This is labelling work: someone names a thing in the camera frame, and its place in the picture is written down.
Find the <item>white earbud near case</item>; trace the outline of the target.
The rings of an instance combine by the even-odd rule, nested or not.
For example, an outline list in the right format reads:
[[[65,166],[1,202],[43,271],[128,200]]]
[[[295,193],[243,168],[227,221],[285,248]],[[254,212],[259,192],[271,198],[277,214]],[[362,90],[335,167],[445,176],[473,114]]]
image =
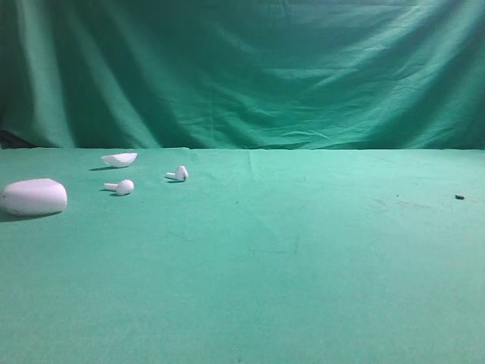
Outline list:
[[[115,193],[116,196],[126,196],[134,191],[134,182],[125,179],[116,184],[104,183],[104,189]]]

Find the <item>green backdrop curtain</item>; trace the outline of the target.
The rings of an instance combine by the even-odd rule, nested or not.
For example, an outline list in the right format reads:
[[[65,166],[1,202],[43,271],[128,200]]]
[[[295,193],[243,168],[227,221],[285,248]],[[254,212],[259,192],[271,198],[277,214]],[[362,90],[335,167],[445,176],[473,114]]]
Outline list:
[[[482,1],[3,1],[1,145],[482,149]]]

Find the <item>green table cloth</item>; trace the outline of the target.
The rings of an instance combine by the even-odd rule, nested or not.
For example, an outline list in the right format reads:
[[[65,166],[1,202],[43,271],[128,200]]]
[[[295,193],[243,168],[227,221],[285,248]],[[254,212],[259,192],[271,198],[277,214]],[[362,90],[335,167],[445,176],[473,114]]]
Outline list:
[[[483,151],[101,157],[1,153],[69,199],[1,217],[3,363],[484,361]]]

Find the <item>white earbud with dark tip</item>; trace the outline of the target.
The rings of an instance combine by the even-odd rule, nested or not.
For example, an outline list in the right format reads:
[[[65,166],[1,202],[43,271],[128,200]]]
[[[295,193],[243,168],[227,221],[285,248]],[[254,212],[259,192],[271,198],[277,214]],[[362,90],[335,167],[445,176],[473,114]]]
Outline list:
[[[179,165],[175,171],[169,171],[164,176],[168,180],[184,182],[189,177],[189,172],[184,165]]]

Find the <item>white earbud case body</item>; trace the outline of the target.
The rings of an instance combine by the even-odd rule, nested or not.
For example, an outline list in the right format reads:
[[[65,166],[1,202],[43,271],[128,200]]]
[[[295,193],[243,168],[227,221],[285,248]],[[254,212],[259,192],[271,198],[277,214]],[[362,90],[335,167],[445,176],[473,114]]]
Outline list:
[[[63,212],[67,203],[65,187],[50,178],[21,180],[1,190],[1,210],[10,215],[55,214]]]

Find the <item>white earbud case lid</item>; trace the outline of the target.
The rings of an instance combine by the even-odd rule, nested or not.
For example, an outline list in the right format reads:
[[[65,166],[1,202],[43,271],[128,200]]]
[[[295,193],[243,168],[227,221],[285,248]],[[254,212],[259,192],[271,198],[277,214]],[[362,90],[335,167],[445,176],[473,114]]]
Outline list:
[[[131,165],[137,158],[136,152],[125,152],[113,155],[103,155],[101,160],[109,167],[125,168]]]

